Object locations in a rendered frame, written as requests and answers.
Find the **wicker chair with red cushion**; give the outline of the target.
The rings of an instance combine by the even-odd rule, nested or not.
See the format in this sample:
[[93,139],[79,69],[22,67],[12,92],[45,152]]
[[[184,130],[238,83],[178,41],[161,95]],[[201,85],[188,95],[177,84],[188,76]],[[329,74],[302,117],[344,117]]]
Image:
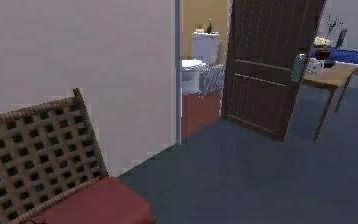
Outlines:
[[156,224],[107,171],[78,88],[0,114],[0,224]]

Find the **dark brown room door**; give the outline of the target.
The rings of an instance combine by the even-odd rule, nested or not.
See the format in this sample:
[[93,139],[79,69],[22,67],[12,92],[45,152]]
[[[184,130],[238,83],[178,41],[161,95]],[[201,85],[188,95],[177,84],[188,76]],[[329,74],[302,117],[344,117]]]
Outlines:
[[285,139],[301,86],[291,80],[297,54],[307,61],[327,0],[233,0],[222,117]]

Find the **clear glass object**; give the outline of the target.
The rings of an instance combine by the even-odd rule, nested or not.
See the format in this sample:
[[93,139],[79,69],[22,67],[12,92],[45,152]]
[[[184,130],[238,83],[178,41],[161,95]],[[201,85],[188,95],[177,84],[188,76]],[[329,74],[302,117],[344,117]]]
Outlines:
[[324,61],[316,58],[310,58],[307,64],[307,72],[321,74],[324,69]]

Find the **white toilet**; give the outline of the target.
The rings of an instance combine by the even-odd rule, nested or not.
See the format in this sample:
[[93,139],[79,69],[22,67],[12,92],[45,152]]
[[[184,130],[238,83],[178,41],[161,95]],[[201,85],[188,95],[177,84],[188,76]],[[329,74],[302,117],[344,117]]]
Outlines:
[[217,61],[220,35],[192,33],[192,56],[181,61],[181,87],[184,95],[202,93],[211,64]]

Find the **light wooden table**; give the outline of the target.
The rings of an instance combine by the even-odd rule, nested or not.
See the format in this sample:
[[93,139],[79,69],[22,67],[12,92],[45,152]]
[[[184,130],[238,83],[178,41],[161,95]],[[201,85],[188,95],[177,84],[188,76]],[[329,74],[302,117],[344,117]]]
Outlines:
[[358,64],[341,63],[337,62],[331,68],[324,68],[321,74],[317,73],[305,73],[303,76],[302,84],[308,87],[326,90],[329,92],[329,96],[326,100],[326,104],[320,116],[318,126],[314,134],[314,141],[317,142],[328,111],[331,107],[333,98],[337,90],[343,86],[343,90],[340,92],[339,100],[335,106],[334,112],[338,112],[345,96],[346,90],[351,82],[351,78],[354,75],[358,75]]

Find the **dark red flower pot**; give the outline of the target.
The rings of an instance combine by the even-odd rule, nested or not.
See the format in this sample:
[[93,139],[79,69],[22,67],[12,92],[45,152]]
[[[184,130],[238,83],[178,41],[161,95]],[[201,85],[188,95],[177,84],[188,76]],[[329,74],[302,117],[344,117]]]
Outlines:
[[339,18],[336,17],[333,19],[331,16],[328,16],[327,21],[327,32],[324,36],[316,36],[313,42],[315,49],[315,58],[317,60],[326,60],[330,53],[331,39],[330,36],[333,31],[338,27],[342,26],[343,23],[339,21]]

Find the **blue bed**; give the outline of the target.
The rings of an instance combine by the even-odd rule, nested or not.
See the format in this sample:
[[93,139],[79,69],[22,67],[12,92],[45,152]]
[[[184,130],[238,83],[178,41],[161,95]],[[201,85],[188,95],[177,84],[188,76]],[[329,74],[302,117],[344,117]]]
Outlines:
[[325,60],[325,65],[331,67],[337,63],[358,64],[358,51],[336,50],[335,48],[326,48],[330,53]]

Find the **dark blue upright object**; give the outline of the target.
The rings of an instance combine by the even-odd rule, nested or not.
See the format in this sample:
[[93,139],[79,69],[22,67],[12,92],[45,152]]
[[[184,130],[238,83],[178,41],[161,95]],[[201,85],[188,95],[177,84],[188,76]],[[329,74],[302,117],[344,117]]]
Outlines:
[[347,29],[341,30],[341,32],[339,34],[339,37],[338,37],[338,40],[337,40],[337,43],[336,43],[336,46],[335,46],[335,49],[338,50],[343,46],[346,34],[347,34]]

